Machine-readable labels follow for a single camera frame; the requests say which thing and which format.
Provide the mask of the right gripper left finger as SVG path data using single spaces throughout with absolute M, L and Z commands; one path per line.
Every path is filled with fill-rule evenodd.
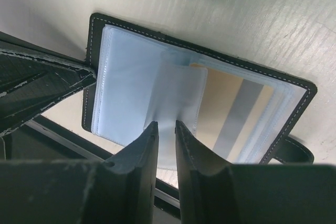
M 151 223 L 158 124 L 109 159 L 1 162 L 1 223 Z

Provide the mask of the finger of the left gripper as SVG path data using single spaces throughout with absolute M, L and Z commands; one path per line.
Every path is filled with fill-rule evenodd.
M 1 136 L 96 82 L 83 62 L 1 33 Z

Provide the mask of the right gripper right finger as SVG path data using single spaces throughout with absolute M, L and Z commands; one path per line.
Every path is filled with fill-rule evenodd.
M 232 164 L 175 125 L 182 223 L 335 223 L 332 165 Z

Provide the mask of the black leather card holder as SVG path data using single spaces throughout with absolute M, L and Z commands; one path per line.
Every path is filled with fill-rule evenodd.
M 262 132 L 247 151 L 247 163 L 314 160 L 289 136 L 317 93 L 310 81 L 99 13 L 90 17 L 86 62 L 95 70 L 97 82 L 84 91 L 82 127 L 127 146 L 156 121 L 160 169 L 176 169 L 176 121 L 196 137 L 207 66 L 281 86 L 273 113 L 263 120 Z

